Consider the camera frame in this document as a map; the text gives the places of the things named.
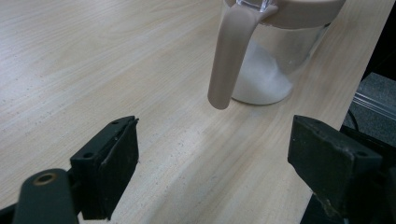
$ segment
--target dark floor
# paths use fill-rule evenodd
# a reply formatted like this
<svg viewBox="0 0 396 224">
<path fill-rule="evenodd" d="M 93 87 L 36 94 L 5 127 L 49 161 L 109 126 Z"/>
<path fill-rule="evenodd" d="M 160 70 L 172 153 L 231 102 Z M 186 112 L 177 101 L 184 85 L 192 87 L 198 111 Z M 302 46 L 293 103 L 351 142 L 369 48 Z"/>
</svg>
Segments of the dark floor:
<svg viewBox="0 0 396 224">
<path fill-rule="evenodd" d="M 344 125 L 396 147 L 396 81 L 372 73 L 360 84 Z M 313 196 L 301 224 L 344 224 L 327 217 Z"/>
</svg>

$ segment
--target light wood tabletop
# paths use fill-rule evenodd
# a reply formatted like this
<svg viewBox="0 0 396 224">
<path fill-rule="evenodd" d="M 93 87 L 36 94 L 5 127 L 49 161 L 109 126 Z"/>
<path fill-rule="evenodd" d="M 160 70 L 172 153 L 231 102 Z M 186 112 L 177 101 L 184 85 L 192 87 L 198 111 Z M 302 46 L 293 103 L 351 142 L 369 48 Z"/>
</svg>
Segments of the light wood tabletop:
<svg viewBox="0 0 396 224">
<path fill-rule="evenodd" d="M 292 117 L 341 127 L 393 4 L 346 0 L 288 98 L 217 110 L 221 0 L 1 1 L 0 207 L 135 115 L 140 159 L 110 223 L 299 223 Z"/>
</svg>

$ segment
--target beige lid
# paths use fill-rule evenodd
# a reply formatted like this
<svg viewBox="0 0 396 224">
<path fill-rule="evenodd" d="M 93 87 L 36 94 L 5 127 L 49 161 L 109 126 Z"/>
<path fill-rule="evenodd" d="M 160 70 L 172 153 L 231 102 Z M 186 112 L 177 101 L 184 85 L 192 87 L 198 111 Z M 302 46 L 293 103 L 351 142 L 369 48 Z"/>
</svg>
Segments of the beige lid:
<svg viewBox="0 0 396 224">
<path fill-rule="evenodd" d="M 229 7 L 235 0 L 224 0 Z M 278 12 L 261 23 L 279 28 L 300 29 L 331 23 L 346 0 L 272 0 Z"/>
</svg>

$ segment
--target black cable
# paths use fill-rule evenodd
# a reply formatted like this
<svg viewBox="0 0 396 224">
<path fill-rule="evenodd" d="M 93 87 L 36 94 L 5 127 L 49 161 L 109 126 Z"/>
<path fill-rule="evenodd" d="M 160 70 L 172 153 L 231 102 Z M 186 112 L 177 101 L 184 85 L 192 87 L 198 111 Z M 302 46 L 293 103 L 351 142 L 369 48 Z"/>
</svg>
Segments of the black cable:
<svg viewBox="0 0 396 224">
<path fill-rule="evenodd" d="M 356 118 L 355 118 L 355 116 L 353 115 L 352 111 L 350 111 L 350 110 L 348 109 L 347 113 L 348 113 L 348 115 L 350 116 L 350 119 L 352 119 L 352 123 L 353 123 L 353 126 L 355 127 L 355 130 L 356 130 L 356 131 L 359 131 L 358 121 L 356 120 Z"/>
</svg>

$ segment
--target coffee pot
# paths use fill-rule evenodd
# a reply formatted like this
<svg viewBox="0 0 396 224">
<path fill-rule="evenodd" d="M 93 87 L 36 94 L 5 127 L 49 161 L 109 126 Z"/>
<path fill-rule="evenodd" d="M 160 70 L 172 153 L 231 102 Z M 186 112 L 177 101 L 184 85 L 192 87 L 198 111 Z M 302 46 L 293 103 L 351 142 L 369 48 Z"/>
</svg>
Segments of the coffee pot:
<svg viewBox="0 0 396 224">
<path fill-rule="evenodd" d="M 291 93 L 345 0 L 222 0 L 208 100 L 269 105 Z"/>
</svg>

